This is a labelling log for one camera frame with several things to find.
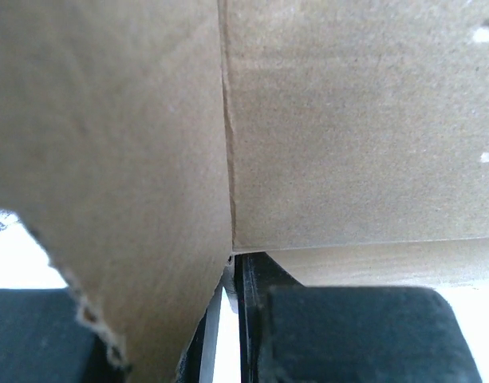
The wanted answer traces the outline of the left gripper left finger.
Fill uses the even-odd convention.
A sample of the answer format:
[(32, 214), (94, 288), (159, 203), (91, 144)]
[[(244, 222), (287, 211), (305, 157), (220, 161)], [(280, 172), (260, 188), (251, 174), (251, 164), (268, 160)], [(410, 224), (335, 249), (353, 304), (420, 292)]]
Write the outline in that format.
[(102, 313), (65, 289), (0, 289), (0, 382), (133, 382)]

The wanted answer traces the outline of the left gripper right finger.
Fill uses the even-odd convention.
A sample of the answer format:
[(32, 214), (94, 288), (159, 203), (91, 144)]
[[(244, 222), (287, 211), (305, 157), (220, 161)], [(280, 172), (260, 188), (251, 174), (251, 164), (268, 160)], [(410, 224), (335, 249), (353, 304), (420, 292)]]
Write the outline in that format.
[(244, 382), (479, 382), (449, 303), (406, 286), (303, 286), (265, 253), (235, 258)]

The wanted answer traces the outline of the cardboard box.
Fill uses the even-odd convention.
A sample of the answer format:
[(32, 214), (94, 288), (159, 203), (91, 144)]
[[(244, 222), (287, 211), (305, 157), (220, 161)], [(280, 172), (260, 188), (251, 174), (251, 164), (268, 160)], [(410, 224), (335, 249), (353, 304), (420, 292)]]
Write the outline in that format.
[(130, 382), (232, 255), (489, 283), (489, 1), (0, 1), (0, 208)]

